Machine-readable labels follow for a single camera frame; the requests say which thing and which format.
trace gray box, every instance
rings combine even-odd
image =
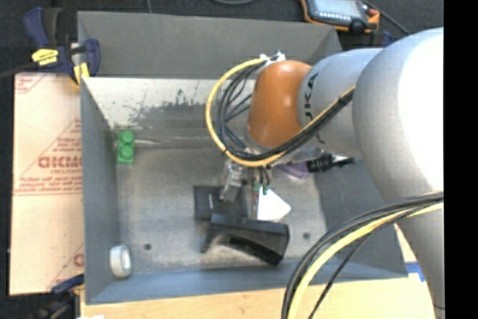
[[[275,169],[273,187],[292,207],[281,264],[220,244],[202,254],[208,224],[194,218],[193,187],[219,185],[225,160],[203,120],[214,79],[278,49],[314,64],[340,51],[335,31],[307,23],[81,12],[78,35],[99,39],[102,53],[100,73],[81,84],[88,304],[284,288],[328,229],[383,202],[360,161],[306,179]],[[132,165],[117,164],[124,128],[136,135]],[[116,279],[108,264],[118,244],[131,250],[126,279]],[[314,283],[326,282],[339,261],[331,260]],[[359,250],[340,280],[403,275],[390,227]]]

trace cardboard sheet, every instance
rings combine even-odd
[[[48,292],[83,272],[79,86],[15,78],[10,294]]]

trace blue clamp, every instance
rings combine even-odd
[[[27,35],[34,41],[37,50],[32,55],[35,69],[39,72],[61,72],[79,83],[82,75],[94,76],[99,69],[99,41],[86,39],[79,47],[67,51],[56,40],[57,17],[61,8],[34,8],[23,17]],[[80,64],[72,61],[75,54],[83,54]]]

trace tape roll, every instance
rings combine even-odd
[[[131,275],[131,255],[126,245],[122,244],[111,248],[110,268],[116,278],[126,278]]]

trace yellow cable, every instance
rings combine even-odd
[[[423,209],[415,212],[414,214],[411,214],[410,217],[412,217],[414,215],[418,215],[418,214],[427,213],[429,211],[438,210],[440,208],[443,208],[443,204],[444,204],[443,202],[440,202],[440,203],[432,205],[432,206],[427,206],[426,208],[423,208]],[[300,280],[300,283],[297,286],[297,289],[296,289],[296,291],[294,293],[294,296],[292,298],[288,318],[295,319],[297,317],[297,312],[299,311],[299,306],[300,306],[300,303],[302,302],[302,299],[303,299],[306,288],[310,284],[311,280],[314,278],[315,274],[317,274],[318,270],[331,257],[333,257],[334,254],[336,254],[338,251],[343,249],[345,246],[351,244],[353,241],[356,241],[357,239],[363,237],[364,235],[369,234],[370,232],[372,232],[377,227],[392,221],[396,217],[399,217],[401,214],[403,214],[407,210],[411,210],[411,209],[407,208],[407,209],[404,209],[402,211],[398,211],[397,213],[393,213],[393,214],[388,215],[387,217],[382,217],[382,218],[376,219],[376,220],[374,220],[370,223],[367,223],[367,224],[359,227],[357,230],[355,230],[355,231],[351,232],[350,234],[346,235],[345,237],[339,239],[337,242],[335,242],[333,245],[331,245],[331,247],[327,248],[322,254],[320,254],[320,256],[317,257],[317,259],[310,266],[310,268],[307,269],[304,276]]]
[[[242,69],[245,69],[249,66],[253,66],[253,65],[256,65],[256,64],[259,64],[261,62],[263,62],[264,59],[263,58],[258,58],[258,59],[253,59],[253,60],[249,60],[249,61],[246,61],[242,64],[239,64],[237,66],[235,66],[234,68],[230,69],[229,71],[227,71],[217,82],[216,84],[213,86],[211,92],[209,93],[209,97],[208,97],[208,100],[206,102],[206,108],[205,108],[205,121],[206,121],[206,125],[208,127],[208,130],[209,130],[209,134],[211,135],[212,139],[214,140],[214,142],[216,143],[216,145],[219,147],[219,149],[221,149],[222,152],[225,152],[227,154],[227,156],[232,159],[234,162],[237,162],[238,164],[241,164],[241,165],[244,165],[246,167],[262,167],[262,166],[265,166],[265,165],[268,165],[268,164],[271,164],[272,162],[274,162],[275,160],[281,158],[285,153],[286,151],[282,151],[280,153],[277,153],[275,155],[271,155],[270,157],[267,157],[265,159],[262,159],[262,160],[256,160],[256,161],[248,161],[248,160],[244,160],[242,158],[239,158],[237,157],[236,155],[233,155],[232,153],[230,153],[230,151],[227,150],[226,146],[224,145],[224,143],[219,139],[219,137],[217,136],[216,134],[216,131],[214,130],[214,127],[213,127],[213,123],[212,123],[212,120],[211,120],[211,109],[212,109],[212,102],[214,101],[214,97],[216,96],[218,90],[220,89],[220,87],[224,84],[224,82],[229,78],[231,77],[232,75],[234,75],[235,73],[241,71]],[[349,90],[347,90],[345,93],[342,93],[341,97],[345,97],[345,96],[348,96],[351,92],[353,92],[353,90],[355,89],[355,86],[351,87]],[[311,126],[312,124],[314,124],[317,120],[319,120],[324,114],[326,114],[328,111],[330,111],[330,109],[332,109],[337,103],[338,103],[338,100],[340,98],[337,98],[333,103],[331,103],[326,109],[324,109],[320,114],[318,114],[309,124],[307,124],[305,127],[302,128],[302,130],[300,131],[300,133],[302,133],[304,130],[306,130],[309,126]]]

